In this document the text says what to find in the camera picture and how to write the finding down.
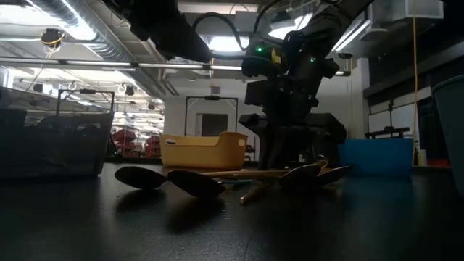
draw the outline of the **blue bin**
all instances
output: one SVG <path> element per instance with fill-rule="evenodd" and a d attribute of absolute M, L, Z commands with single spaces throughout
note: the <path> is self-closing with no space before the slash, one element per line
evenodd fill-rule
<path fill-rule="evenodd" d="M 412 139 L 346 140 L 339 153 L 355 175 L 410 176 L 413 168 Z"/>

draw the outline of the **doorway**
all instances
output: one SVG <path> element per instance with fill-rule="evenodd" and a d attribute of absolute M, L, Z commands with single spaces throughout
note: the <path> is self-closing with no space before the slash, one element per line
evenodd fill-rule
<path fill-rule="evenodd" d="M 228 115 L 199 113 L 196 115 L 196 136 L 217 137 L 228 130 Z"/>

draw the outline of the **trash can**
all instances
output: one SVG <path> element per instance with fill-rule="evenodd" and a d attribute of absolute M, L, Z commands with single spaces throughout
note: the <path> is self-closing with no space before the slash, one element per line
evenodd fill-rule
<path fill-rule="evenodd" d="M 442 122 L 455 183 L 464 197 L 464 75 L 437 84 L 432 94 Z"/>

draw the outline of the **black table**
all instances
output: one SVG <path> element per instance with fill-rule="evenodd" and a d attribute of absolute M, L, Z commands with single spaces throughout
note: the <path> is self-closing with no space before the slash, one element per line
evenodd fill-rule
<path fill-rule="evenodd" d="M 0 260 L 459 260 L 464 200 L 452 176 L 347 178 L 250 205 L 113 177 L 0 187 Z"/>

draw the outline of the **yellow plastic bin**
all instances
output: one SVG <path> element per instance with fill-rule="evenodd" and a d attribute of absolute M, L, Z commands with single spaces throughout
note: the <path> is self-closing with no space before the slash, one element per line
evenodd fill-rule
<path fill-rule="evenodd" d="M 248 136 L 223 132 L 219 137 L 161 135 L 162 163 L 171 167 L 240 170 Z"/>

